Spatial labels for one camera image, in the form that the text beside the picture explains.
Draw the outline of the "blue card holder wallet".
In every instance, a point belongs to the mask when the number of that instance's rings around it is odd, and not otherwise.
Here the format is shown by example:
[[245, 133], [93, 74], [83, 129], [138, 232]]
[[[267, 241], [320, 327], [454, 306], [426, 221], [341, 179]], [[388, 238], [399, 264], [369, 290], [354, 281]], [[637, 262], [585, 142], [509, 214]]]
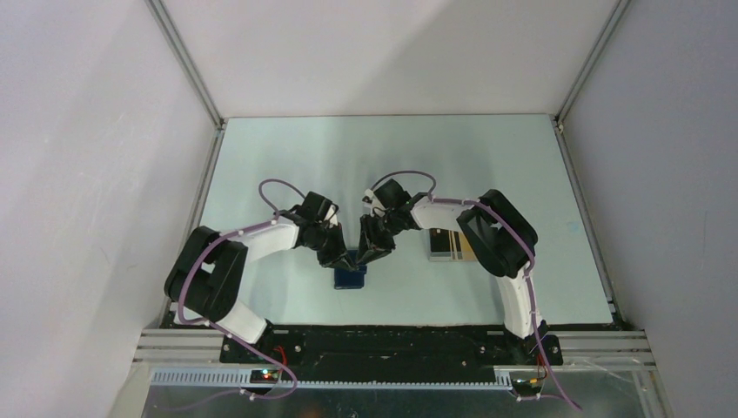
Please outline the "blue card holder wallet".
[[358, 250], [349, 249], [345, 257], [333, 266], [333, 288], [336, 290], [355, 290], [365, 286], [367, 265], [358, 263]]

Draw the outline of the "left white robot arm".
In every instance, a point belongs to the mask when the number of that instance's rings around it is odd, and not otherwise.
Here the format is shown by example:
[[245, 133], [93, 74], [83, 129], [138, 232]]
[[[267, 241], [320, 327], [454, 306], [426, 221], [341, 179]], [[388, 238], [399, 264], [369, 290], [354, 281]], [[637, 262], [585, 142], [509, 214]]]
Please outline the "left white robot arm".
[[316, 253], [324, 268], [356, 270], [337, 212], [331, 200], [308, 192], [301, 204], [254, 226], [230, 233], [200, 226], [178, 255], [164, 293], [195, 313], [198, 321], [242, 340], [241, 350], [252, 361], [268, 361], [275, 351], [274, 338], [265, 333], [270, 323], [238, 298], [245, 267], [271, 254], [304, 247]]

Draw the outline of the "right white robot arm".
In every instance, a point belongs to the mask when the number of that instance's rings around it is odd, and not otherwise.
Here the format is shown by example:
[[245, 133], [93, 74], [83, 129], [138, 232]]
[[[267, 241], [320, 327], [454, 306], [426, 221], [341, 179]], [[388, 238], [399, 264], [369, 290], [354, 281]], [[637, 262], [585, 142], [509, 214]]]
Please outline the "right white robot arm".
[[542, 316], [527, 284], [535, 264], [538, 234], [498, 190], [476, 200], [414, 195], [394, 179], [365, 191], [369, 213], [360, 218], [357, 262], [367, 264], [390, 254], [394, 237], [411, 230], [446, 230], [464, 235], [482, 267], [495, 277], [504, 308], [509, 358], [527, 364], [541, 351]]

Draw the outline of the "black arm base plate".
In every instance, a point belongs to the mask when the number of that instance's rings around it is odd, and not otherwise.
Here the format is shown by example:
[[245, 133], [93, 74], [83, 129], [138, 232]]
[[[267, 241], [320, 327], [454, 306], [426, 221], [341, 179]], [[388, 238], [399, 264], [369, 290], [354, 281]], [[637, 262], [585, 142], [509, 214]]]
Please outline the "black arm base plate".
[[482, 382], [497, 367], [563, 363], [558, 338], [519, 339], [502, 325], [272, 325], [254, 347], [299, 381]]

